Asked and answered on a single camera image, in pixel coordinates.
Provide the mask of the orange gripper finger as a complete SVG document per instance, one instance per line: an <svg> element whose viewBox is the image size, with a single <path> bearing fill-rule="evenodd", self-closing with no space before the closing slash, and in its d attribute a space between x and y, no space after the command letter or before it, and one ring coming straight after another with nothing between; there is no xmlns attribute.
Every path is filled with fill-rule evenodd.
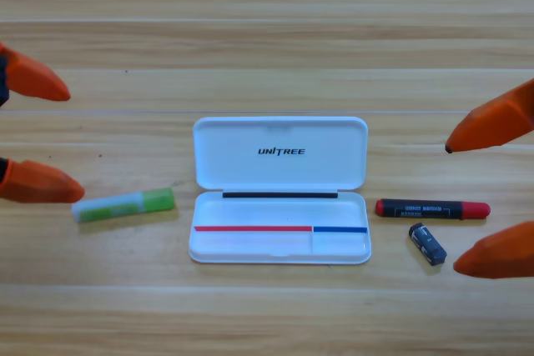
<svg viewBox="0 0 534 356"><path fill-rule="evenodd" d="M1 198L18 203L75 203L84 188L62 170L1 158Z"/></svg>
<svg viewBox="0 0 534 356"><path fill-rule="evenodd" d="M54 102L71 98L68 86L51 68L1 43L1 105L11 92Z"/></svg>
<svg viewBox="0 0 534 356"><path fill-rule="evenodd" d="M477 241L454 263L456 272L475 278L533 276L533 222L503 229Z"/></svg>
<svg viewBox="0 0 534 356"><path fill-rule="evenodd" d="M445 144L448 153L501 146L533 130L533 80L471 110Z"/></svg>

